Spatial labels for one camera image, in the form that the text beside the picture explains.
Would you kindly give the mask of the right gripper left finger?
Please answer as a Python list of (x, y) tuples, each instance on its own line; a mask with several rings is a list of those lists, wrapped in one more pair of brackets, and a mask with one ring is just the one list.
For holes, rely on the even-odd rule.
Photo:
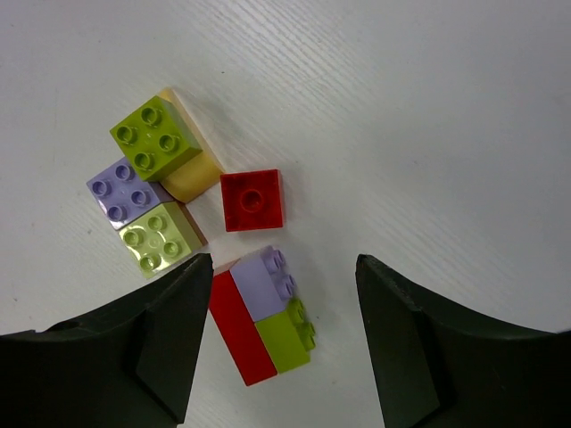
[(43, 332), (1, 338), (4, 427), (175, 427), (186, 418), (213, 278), (202, 253)]

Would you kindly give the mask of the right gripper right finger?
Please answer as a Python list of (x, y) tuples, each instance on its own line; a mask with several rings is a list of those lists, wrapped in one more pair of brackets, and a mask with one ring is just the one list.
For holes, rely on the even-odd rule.
[(569, 332), (476, 312), (368, 254), (355, 276), (386, 426), (569, 426)]

